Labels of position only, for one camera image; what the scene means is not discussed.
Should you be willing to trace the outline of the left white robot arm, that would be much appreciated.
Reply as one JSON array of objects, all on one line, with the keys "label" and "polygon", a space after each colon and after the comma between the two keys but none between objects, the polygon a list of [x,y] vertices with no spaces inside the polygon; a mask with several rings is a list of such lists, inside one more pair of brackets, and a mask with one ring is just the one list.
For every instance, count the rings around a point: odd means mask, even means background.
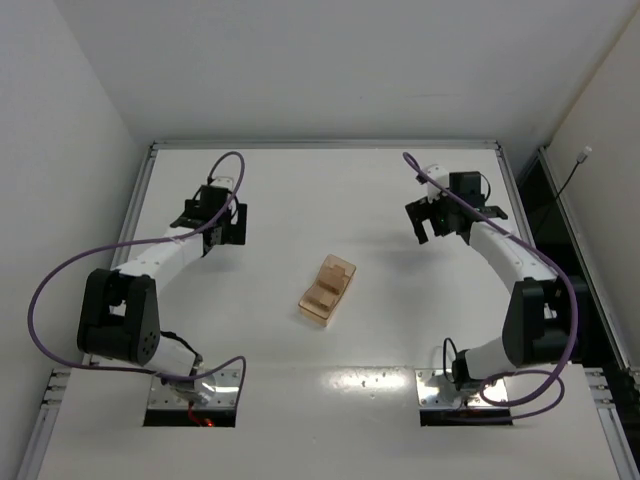
[{"label": "left white robot arm", "polygon": [[96,269],[86,281],[77,346],[90,355],[167,374],[178,395],[199,403],[202,356],[160,326],[158,296],[190,264],[217,245],[246,241],[247,205],[227,204],[233,180],[216,177],[201,186],[170,224],[166,243],[153,245],[113,270]]}]

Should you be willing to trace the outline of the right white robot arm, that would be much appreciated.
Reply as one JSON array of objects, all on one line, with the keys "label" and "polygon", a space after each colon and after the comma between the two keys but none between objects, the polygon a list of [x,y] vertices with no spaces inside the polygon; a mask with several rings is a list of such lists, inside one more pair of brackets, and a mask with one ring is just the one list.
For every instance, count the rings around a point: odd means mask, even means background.
[{"label": "right white robot arm", "polygon": [[419,243],[429,223],[437,237],[455,234],[481,255],[510,295],[501,334],[455,355],[451,381],[458,389],[522,367],[566,363],[581,356],[578,310],[588,297],[586,284],[563,278],[515,233],[508,215],[488,203],[478,171],[450,173],[433,165],[420,173],[424,197],[406,205]]}]

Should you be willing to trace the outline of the transparent orange plastic box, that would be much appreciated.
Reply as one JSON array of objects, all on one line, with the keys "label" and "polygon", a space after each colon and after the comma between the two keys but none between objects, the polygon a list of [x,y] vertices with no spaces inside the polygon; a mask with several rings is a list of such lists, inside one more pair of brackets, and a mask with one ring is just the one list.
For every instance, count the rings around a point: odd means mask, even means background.
[{"label": "transparent orange plastic box", "polygon": [[326,328],[356,273],[356,266],[335,255],[328,255],[312,285],[298,302],[300,313]]}]

